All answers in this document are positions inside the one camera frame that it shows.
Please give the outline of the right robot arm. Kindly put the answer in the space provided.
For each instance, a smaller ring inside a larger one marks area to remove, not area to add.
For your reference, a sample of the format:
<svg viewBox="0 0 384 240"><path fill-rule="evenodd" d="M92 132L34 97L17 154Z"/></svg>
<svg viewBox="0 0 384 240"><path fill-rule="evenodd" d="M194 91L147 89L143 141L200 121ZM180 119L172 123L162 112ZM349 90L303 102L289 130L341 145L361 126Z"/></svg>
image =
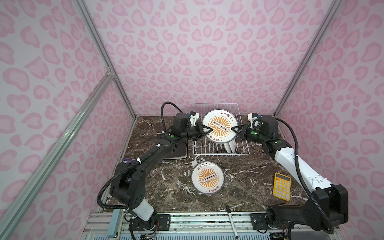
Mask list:
<svg viewBox="0 0 384 240"><path fill-rule="evenodd" d="M277 227L288 222L288 232L298 224L332 235L335 227L348 222L348 190L321 176L299 156L297 136L286 121L254 113L249 124L232 127L232 131L243 140L261 144L263 151L282 165L308 196L302 206L269 206L267 225Z"/></svg>

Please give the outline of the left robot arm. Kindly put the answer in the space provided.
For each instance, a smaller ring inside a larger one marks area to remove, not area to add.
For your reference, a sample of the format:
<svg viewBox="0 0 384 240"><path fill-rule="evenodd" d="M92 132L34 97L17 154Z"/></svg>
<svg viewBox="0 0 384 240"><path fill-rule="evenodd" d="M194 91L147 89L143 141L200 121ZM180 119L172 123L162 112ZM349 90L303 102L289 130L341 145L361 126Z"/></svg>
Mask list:
<svg viewBox="0 0 384 240"><path fill-rule="evenodd" d="M119 163L114 175L100 190L98 205L103 209L126 210L143 229L154 228L157 212L146 200L146 178L182 143L197 141L213 131L213 128L198 122L198 118L195 112L177 113L173 124L165 128L152 148L136 159Z"/></svg>

